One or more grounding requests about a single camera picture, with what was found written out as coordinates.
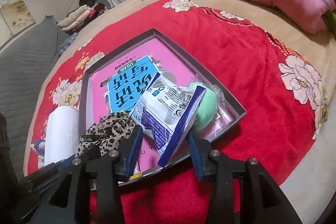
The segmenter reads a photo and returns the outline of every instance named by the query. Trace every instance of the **white plastic bag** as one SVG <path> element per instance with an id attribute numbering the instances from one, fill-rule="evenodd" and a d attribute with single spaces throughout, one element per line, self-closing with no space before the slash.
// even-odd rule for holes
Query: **white plastic bag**
<path id="1" fill-rule="evenodd" d="M 176 86 L 156 73 L 131 111 L 133 120 L 155 140 L 164 167 L 193 125 L 206 89 Z"/>

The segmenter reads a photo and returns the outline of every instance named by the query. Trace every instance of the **metal bolt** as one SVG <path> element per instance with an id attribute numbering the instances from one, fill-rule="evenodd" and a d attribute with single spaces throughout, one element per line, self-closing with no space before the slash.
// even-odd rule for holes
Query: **metal bolt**
<path id="1" fill-rule="evenodd" d="M 109 152 L 110 157 L 116 157 L 119 155 L 119 152 L 117 150 L 112 150 Z"/>
<path id="2" fill-rule="evenodd" d="M 249 158 L 249 163 L 255 165 L 255 164 L 258 164 L 259 163 L 259 160 L 257 160 L 256 158 Z"/>
<path id="3" fill-rule="evenodd" d="M 212 150 L 210 155 L 213 156 L 213 157 L 218 157 L 219 155 L 221 154 L 220 151 L 218 150 Z"/>
<path id="4" fill-rule="evenodd" d="M 73 159 L 72 161 L 71 161 L 71 163 L 73 164 L 73 165 L 78 165 L 78 164 L 81 164 L 81 159 L 79 159 L 79 158 L 75 158 L 75 159 Z"/>

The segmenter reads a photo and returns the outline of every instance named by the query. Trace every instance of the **stack of clothes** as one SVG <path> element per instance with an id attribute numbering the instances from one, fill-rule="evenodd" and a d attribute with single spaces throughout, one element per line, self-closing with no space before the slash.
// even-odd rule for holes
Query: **stack of clothes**
<path id="1" fill-rule="evenodd" d="M 59 56 L 74 42 L 80 30 L 108 10 L 103 3 L 95 3 L 95 0 L 80 0 L 79 6 L 57 24 L 62 31 L 70 35 L 58 48 Z"/>

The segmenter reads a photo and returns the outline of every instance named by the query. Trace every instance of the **green strap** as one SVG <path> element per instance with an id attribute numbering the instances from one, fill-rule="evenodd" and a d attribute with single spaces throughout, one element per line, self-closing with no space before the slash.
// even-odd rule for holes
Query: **green strap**
<path id="1" fill-rule="evenodd" d="M 321 17 L 327 26 L 328 31 L 336 34 L 336 15 L 332 11 L 328 10 Z"/>

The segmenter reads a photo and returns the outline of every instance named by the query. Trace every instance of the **plastic package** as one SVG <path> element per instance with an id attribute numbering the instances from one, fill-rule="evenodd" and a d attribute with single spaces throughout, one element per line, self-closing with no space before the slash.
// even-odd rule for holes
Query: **plastic package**
<path id="1" fill-rule="evenodd" d="M 234 122 L 235 116 L 226 106 L 226 98 L 222 90 L 217 86 L 212 86 L 210 89 L 217 94 L 217 111 L 209 124 L 198 132 L 198 137 L 211 142 L 220 136 L 231 122 Z"/>
<path id="2" fill-rule="evenodd" d="M 154 139 L 164 167 L 193 125 L 205 87 L 179 87 L 156 73 L 131 111 L 133 120 Z"/>
<path id="3" fill-rule="evenodd" d="M 216 92 L 212 91 L 199 82 L 191 83 L 188 88 L 194 88 L 196 86 L 202 86 L 206 89 L 204 98 L 199 105 L 199 109 L 196 114 L 195 121 L 192 126 L 194 132 L 198 132 L 204 129 L 213 119 L 217 112 L 218 98 Z"/>

